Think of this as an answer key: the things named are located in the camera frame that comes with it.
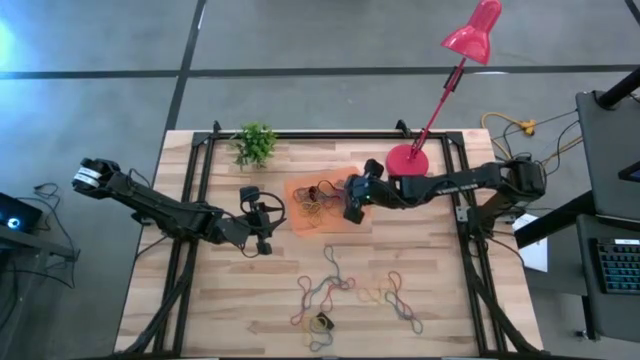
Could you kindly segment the pink desk lamp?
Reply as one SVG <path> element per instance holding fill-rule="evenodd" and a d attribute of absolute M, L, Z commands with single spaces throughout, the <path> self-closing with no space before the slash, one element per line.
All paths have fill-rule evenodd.
<path fill-rule="evenodd" d="M 437 119 L 447 98 L 455 92 L 463 74 L 467 60 L 486 66 L 490 60 L 490 33 L 502 12 L 501 0 L 479 0 L 467 23 L 451 32 L 442 42 L 445 47 L 461 56 L 448 76 L 441 98 L 420 136 L 412 145 L 402 144 L 392 148 L 386 157 L 386 170 L 392 176 L 425 175 L 429 160 L 422 147 L 430 128 Z"/>

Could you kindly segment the black pole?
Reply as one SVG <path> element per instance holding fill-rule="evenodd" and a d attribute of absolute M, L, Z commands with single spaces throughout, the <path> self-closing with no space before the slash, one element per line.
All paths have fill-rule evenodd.
<path fill-rule="evenodd" d="M 621 100 L 640 87 L 640 67 L 620 80 L 604 93 L 597 95 L 596 103 L 604 109 L 613 109 Z"/>

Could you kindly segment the flat orange bin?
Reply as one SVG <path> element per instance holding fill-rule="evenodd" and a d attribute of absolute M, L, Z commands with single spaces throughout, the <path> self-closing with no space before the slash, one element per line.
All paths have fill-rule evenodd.
<path fill-rule="evenodd" d="M 355 166 L 323 170 L 314 173 L 288 177 L 284 181 L 284 201 L 288 222 L 292 231 L 298 236 L 311 236 L 320 233 L 361 232 L 354 223 L 342 218 L 330 216 L 326 210 L 322 224 L 312 227 L 299 213 L 299 204 L 293 198 L 293 191 L 300 187 L 316 186 L 319 189 L 319 201 L 323 205 L 331 197 L 344 200 L 344 184 L 351 174 L 359 174 Z"/>

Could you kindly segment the dark grey desk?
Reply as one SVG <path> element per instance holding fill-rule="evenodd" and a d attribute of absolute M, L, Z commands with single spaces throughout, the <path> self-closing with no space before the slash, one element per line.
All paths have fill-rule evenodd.
<path fill-rule="evenodd" d="M 609 226 L 587 215 L 576 218 L 576 230 L 594 331 L 609 338 L 640 342 L 640 296 L 602 291 L 595 271 L 593 247 L 595 238 L 640 239 L 640 232 Z"/>
<path fill-rule="evenodd" d="M 627 97 L 605 109 L 593 92 L 575 101 L 596 213 L 640 222 L 640 181 L 619 177 L 640 162 L 640 102 Z"/>

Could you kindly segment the black computer with blue light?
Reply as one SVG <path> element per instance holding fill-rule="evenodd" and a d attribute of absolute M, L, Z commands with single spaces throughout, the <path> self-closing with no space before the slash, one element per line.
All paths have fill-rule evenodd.
<path fill-rule="evenodd" d="M 0 192 L 1 226 L 23 233 L 33 233 L 42 214 L 40 209 Z"/>

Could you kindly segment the teal rubber band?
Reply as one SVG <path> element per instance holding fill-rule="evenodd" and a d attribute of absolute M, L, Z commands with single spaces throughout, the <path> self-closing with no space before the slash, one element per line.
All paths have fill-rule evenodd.
<path fill-rule="evenodd" d="M 333 273 L 328 275 L 326 280 L 329 281 L 332 285 L 337 286 L 342 290 L 349 290 L 355 287 L 355 280 L 351 277 L 343 277 L 341 274 L 341 269 L 338 262 L 335 259 L 334 247 L 331 245 L 326 245 L 323 250 L 323 254 L 325 259 L 331 264 L 333 267 Z"/>

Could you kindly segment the green potted plant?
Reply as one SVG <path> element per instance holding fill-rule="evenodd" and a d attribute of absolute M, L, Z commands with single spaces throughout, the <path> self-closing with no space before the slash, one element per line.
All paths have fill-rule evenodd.
<path fill-rule="evenodd" d="M 246 166 L 264 169 L 273 157 L 277 135 L 269 125 L 252 122 L 243 125 L 230 140 L 231 148 L 237 152 L 234 160 L 237 166 L 241 169 Z"/>

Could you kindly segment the black beam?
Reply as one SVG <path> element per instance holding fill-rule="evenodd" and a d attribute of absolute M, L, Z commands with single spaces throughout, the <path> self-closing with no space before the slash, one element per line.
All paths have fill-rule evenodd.
<path fill-rule="evenodd" d="M 575 223 L 579 215 L 595 215 L 591 191 L 574 198 L 550 213 L 524 225 L 514 232 L 519 248 L 527 247 Z"/>

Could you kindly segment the dark side stand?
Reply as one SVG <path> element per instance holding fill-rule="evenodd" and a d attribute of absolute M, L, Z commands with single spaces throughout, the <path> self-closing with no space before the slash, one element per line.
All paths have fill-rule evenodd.
<path fill-rule="evenodd" d="M 76 261 L 76 252 L 70 246 L 59 245 L 35 235 L 14 231 L 3 226 L 0 226 L 0 243 L 43 250 L 48 255 L 59 256 L 67 261 Z"/>

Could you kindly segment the long red rubber band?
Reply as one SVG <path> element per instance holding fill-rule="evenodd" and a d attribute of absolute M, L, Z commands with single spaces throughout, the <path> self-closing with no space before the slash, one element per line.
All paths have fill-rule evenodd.
<path fill-rule="evenodd" d="M 302 275 L 297 279 L 297 284 L 302 291 L 302 295 L 300 297 L 300 307 L 298 312 L 290 317 L 290 323 L 293 326 L 297 326 L 302 322 L 306 311 L 310 308 L 309 296 L 311 295 L 312 290 L 312 280 L 309 276 Z"/>

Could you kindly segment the white paper sheet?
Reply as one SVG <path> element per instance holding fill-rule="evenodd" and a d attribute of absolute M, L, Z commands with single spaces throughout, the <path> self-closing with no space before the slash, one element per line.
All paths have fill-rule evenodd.
<path fill-rule="evenodd" d="M 525 213 L 514 221 L 512 224 L 512 230 L 519 230 L 537 219 L 537 216 Z M 518 252 L 522 257 L 526 268 L 543 273 L 548 272 L 548 240 L 546 238 L 520 248 Z"/>

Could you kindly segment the black backlit keyboard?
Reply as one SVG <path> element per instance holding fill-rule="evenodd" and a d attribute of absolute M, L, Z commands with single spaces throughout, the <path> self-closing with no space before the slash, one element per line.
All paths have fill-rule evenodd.
<path fill-rule="evenodd" d="M 602 291 L 640 296 L 640 239 L 595 238 L 593 247 Z"/>

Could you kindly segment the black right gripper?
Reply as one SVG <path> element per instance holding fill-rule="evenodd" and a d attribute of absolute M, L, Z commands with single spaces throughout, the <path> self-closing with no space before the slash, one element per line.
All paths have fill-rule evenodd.
<path fill-rule="evenodd" d="M 351 174 L 344 184 L 345 208 L 343 218 L 360 224 L 364 218 L 363 208 L 368 205 L 379 205 L 395 208 L 394 192 L 380 176 L 384 166 L 375 159 L 368 159 L 364 166 L 364 174 Z"/>

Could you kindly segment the blue lit screen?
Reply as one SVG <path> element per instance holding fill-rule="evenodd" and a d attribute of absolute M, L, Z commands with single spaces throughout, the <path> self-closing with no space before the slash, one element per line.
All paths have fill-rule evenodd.
<path fill-rule="evenodd" d="M 640 161 L 620 170 L 618 178 L 624 181 L 640 183 Z"/>

